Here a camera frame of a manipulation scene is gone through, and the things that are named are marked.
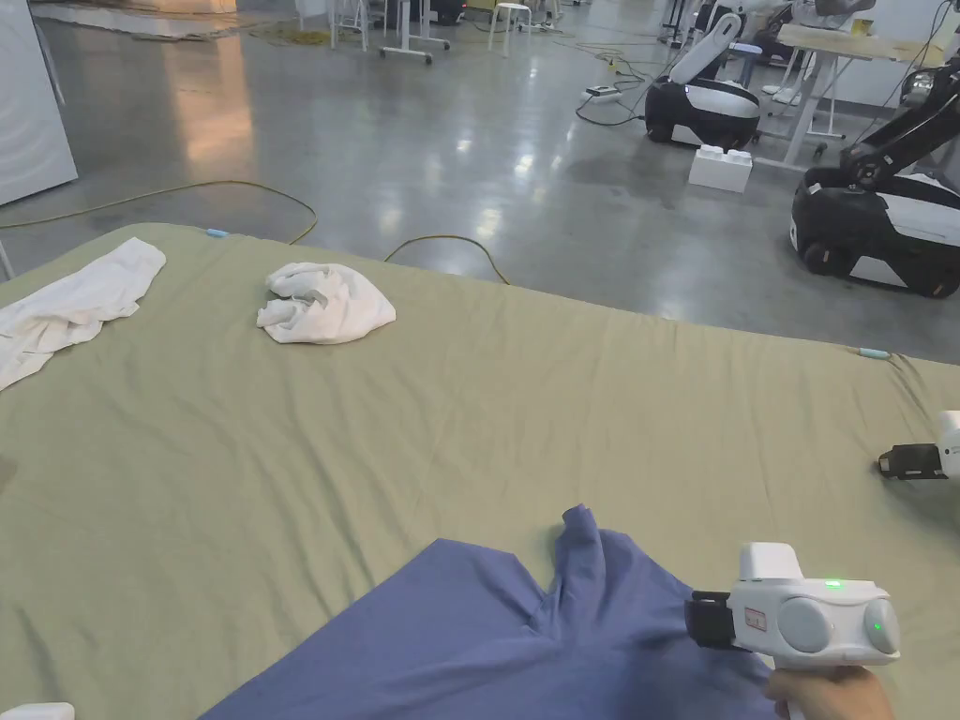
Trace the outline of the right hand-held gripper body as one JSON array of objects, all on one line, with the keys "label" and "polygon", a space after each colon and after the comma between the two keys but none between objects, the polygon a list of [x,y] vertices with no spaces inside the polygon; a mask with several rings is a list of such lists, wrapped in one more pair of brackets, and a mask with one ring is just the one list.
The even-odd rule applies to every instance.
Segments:
[{"label": "right hand-held gripper body", "polygon": [[881,667],[901,656],[885,590],[869,579],[805,577],[788,544],[746,545],[731,589],[692,592],[684,616],[698,646],[757,653],[776,668]]}]

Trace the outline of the person's right hand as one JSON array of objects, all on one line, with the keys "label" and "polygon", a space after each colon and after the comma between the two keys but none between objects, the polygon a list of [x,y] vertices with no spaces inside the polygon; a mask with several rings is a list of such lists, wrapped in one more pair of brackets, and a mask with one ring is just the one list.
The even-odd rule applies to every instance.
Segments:
[{"label": "person's right hand", "polygon": [[880,679],[863,667],[839,667],[829,674],[777,669],[764,695],[784,719],[894,719]]}]

